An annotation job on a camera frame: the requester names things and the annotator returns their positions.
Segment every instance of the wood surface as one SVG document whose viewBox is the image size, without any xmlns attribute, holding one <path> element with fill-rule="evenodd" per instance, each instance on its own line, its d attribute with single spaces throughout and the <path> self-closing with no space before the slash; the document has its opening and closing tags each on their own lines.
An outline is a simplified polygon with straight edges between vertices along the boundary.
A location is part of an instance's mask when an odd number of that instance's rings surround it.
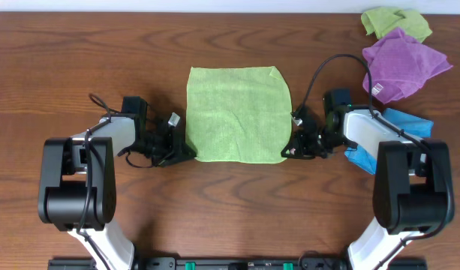
<svg viewBox="0 0 460 270">
<path fill-rule="evenodd" d="M 460 269 L 460 16 L 426 16 L 425 44 L 455 67 L 411 97 L 388 104 L 434 121 L 451 151 L 456 215 L 441 235 L 405 256 L 430 269 Z M 44 141 L 94 125 L 103 111 L 139 95 L 161 114 L 185 116 L 190 67 L 276 66 L 295 107 L 318 65 L 358 56 L 376 41 L 359 15 L 176 13 L 0 13 L 0 269 L 45 269 L 52 257 L 87 257 L 83 246 L 37 214 Z M 308 104 L 323 116 L 323 93 L 351 87 L 366 103 L 362 67 L 326 66 Z M 116 160 L 116 218 L 146 255 L 299 257 L 338 254 L 373 217 L 373 177 L 338 148 L 329 160 L 276 165 L 201 163 L 134 169 Z M 135 158 L 134 162 L 144 163 Z"/>
</svg>

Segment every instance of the light green cloth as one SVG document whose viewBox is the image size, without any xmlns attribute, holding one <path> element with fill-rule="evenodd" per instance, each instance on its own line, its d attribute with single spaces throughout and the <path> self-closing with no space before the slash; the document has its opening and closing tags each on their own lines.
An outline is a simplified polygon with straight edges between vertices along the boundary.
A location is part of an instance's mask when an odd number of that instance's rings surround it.
<svg viewBox="0 0 460 270">
<path fill-rule="evenodd" d="M 291 135 L 291 99 L 276 67 L 191 68 L 186 143 L 199 161 L 275 164 Z"/>
<path fill-rule="evenodd" d="M 381 39 L 396 27 L 401 27 L 406 35 L 423 42 L 432 31 L 423 16 L 414 10 L 401 10 L 396 7 L 378 7 L 362 14 L 366 34 L 373 32 Z"/>
</svg>

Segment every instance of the purple cloth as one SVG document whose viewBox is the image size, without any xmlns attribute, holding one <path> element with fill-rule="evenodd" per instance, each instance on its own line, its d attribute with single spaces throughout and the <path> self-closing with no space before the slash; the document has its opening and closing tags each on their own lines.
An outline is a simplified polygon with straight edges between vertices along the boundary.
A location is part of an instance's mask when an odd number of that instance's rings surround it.
<svg viewBox="0 0 460 270">
<path fill-rule="evenodd" d="M 363 49 L 373 82 L 373 96 L 387 104 L 407 98 L 426 80 L 453 66 L 446 55 L 418 42 L 397 27 L 369 48 Z M 368 74 L 363 80 L 368 91 Z"/>
</svg>

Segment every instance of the wooden table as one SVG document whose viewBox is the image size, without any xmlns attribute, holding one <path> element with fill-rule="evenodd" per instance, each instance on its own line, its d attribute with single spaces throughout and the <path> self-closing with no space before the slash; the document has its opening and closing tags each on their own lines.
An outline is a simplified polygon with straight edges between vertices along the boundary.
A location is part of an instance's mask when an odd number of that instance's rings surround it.
<svg viewBox="0 0 460 270">
<path fill-rule="evenodd" d="M 455 220 L 404 255 L 431 269 L 460 269 L 460 16 L 427 16 L 425 44 L 455 67 L 388 107 L 434 121 L 452 158 Z M 139 95 L 162 114 L 185 115 L 191 66 L 276 66 L 297 105 L 317 66 L 336 53 L 361 55 L 359 15 L 0 13 L 0 269 L 44 269 L 54 256 L 87 257 L 82 245 L 37 214 L 44 140 L 92 126 L 103 111 Z M 364 70 L 352 59 L 327 65 L 308 104 L 323 116 L 326 90 L 351 87 L 365 103 Z M 298 257 L 337 254 L 373 218 L 373 177 L 347 161 L 276 165 L 200 163 L 134 169 L 116 160 L 116 218 L 146 255 Z"/>
</svg>

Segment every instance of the green cloth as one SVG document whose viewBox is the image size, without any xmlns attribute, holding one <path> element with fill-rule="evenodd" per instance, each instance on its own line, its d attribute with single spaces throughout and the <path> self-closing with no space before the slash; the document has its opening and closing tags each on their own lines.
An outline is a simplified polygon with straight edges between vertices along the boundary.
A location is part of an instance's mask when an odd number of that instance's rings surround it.
<svg viewBox="0 0 460 270">
<path fill-rule="evenodd" d="M 414 10 L 401 10 L 396 7 L 378 7 L 362 14 L 362 24 L 366 34 L 375 33 L 378 39 L 401 27 L 406 35 L 416 38 L 422 43 L 432 31 L 423 16 Z"/>
<path fill-rule="evenodd" d="M 186 143 L 199 161 L 275 164 L 291 135 L 291 99 L 276 67 L 191 68 Z"/>
</svg>

